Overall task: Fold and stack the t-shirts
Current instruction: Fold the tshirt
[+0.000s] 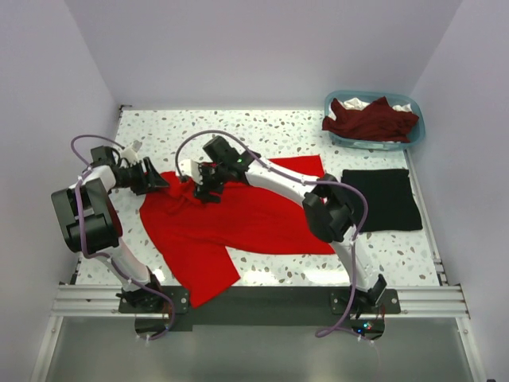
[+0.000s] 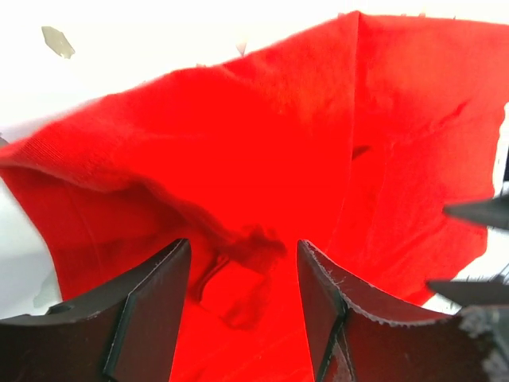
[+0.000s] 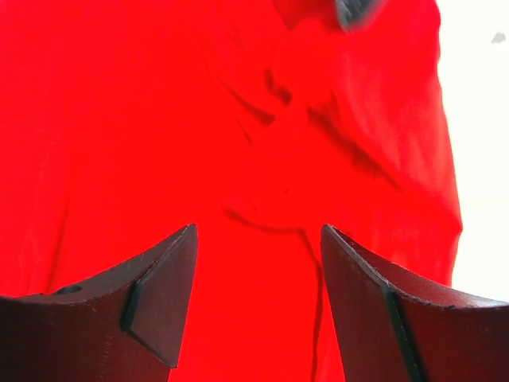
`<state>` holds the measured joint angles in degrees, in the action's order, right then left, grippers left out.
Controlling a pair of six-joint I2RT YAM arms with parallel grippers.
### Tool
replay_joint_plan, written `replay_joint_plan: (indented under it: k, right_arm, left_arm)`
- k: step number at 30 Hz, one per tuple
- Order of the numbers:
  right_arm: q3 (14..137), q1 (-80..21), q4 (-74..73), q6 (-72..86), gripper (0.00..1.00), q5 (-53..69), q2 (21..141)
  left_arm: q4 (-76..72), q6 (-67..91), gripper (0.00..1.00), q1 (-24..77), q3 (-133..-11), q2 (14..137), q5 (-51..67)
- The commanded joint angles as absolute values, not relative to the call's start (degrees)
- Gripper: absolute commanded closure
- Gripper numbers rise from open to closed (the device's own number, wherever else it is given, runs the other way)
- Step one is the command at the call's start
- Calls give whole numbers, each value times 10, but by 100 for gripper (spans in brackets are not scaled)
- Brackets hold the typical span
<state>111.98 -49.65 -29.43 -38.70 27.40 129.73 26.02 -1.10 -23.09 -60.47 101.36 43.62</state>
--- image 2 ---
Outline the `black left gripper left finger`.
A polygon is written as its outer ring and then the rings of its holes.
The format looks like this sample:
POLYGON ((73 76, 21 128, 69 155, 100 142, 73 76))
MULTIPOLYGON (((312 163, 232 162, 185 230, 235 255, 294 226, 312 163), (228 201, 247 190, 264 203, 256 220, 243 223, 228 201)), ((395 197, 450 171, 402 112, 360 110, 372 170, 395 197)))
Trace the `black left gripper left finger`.
POLYGON ((40 316, 1 321, 3 381, 167 381, 191 263, 176 240, 40 316))

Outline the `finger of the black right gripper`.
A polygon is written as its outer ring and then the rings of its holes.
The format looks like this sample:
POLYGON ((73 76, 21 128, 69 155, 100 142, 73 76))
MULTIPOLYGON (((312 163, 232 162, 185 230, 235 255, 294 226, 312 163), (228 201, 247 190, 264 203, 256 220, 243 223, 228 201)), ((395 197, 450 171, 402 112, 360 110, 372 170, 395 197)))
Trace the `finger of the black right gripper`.
POLYGON ((473 224, 508 230, 507 194, 483 201, 446 205, 443 211, 448 216, 473 224))
POLYGON ((426 309, 462 309, 467 306, 508 305, 508 284, 501 278, 487 280, 430 280, 434 296, 426 309))

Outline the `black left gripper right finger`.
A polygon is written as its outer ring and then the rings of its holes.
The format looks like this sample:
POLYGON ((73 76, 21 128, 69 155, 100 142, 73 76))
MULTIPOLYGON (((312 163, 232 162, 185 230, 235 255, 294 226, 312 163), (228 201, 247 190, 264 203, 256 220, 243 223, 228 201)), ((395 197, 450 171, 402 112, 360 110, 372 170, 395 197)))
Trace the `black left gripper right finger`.
POLYGON ((508 305, 448 315, 391 296, 297 245, 301 302, 317 381, 505 381, 508 305))

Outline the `red t shirt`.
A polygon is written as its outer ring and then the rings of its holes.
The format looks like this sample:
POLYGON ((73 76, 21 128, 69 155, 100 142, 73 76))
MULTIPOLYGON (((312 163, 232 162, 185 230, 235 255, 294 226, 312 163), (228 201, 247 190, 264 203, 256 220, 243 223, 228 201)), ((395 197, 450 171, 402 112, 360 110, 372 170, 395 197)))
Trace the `red t shirt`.
POLYGON ((107 95, 12 142, 1 175, 73 298, 185 237, 174 381, 309 381, 295 251, 421 305, 488 232, 508 28, 351 12, 107 95))

